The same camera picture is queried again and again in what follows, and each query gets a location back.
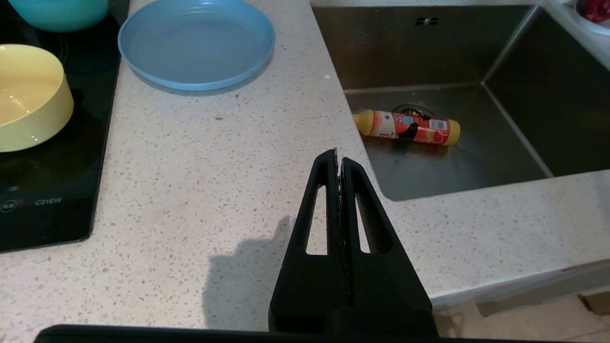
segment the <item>white speckled countertop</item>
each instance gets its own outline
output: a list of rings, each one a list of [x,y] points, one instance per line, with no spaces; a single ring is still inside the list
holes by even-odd
[[[0,342],[57,323],[266,330],[313,159],[336,146],[378,189],[309,2],[249,1],[277,34],[252,83],[182,96],[121,65],[93,235],[0,255]],[[610,258],[608,170],[399,203],[378,193],[431,298]]]

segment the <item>plastic bottle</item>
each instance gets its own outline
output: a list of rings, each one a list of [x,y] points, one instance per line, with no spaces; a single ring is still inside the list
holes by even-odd
[[[426,116],[407,115],[365,110],[354,114],[354,121],[362,135],[437,145],[454,145],[460,134],[455,120],[432,119]]]

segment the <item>light blue plastic plate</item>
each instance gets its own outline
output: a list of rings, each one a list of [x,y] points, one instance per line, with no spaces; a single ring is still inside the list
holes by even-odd
[[[179,90],[213,90],[254,75],[273,55],[269,19],[241,0],[158,0],[125,21],[118,47],[131,69]]]

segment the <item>sink basin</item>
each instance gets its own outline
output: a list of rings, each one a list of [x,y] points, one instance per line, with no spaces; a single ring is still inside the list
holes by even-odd
[[[461,125],[449,147],[363,137],[387,198],[610,168],[610,72],[543,8],[313,10],[353,112]]]

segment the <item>induction cooktop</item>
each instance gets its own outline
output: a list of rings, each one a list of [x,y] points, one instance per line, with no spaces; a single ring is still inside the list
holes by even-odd
[[[39,46],[63,64],[74,98],[68,124],[27,150],[0,153],[0,252],[89,237],[120,55],[117,35],[129,1],[110,2],[90,29],[68,34],[27,24],[0,0],[0,44]]]

